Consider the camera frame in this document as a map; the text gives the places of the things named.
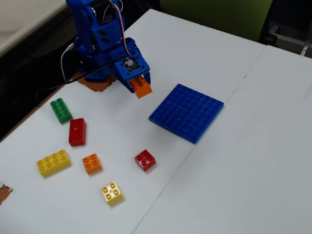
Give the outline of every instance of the green chair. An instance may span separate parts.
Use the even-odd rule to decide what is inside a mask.
[[[273,0],[160,0],[164,13],[259,41]]]

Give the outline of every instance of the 2x4 yellow brick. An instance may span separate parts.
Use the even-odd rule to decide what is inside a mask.
[[[63,167],[70,165],[70,160],[65,150],[61,150],[37,162],[40,174],[45,177]]]

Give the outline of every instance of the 2x2 green brick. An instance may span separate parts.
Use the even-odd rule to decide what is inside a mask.
[[[64,123],[73,118],[63,99],[58,98],[57,100],[52,101],[50,105],[52,106],[52,109],[54,110],[54,113],[58,117],[60,123]]]

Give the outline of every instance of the small red brick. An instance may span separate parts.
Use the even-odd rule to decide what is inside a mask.
[[[86,141],[86,122],[83,118],[70,120],[69,144],[71,146],[84,145]]]
[[[135,160],[143,171],[147,171],[151,166],[156,164],[155,158],[147,150],[136,156]]]

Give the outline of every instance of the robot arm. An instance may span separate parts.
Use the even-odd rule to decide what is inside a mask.
[[[124,36],[124,17],[117,0],[66,0],[74,14],[78,37],[74,42],[81,56],[81,71],[101,70],[86,76],[102,81],[113,74],[130,92],[150,88],[150,67],[135,41]]]

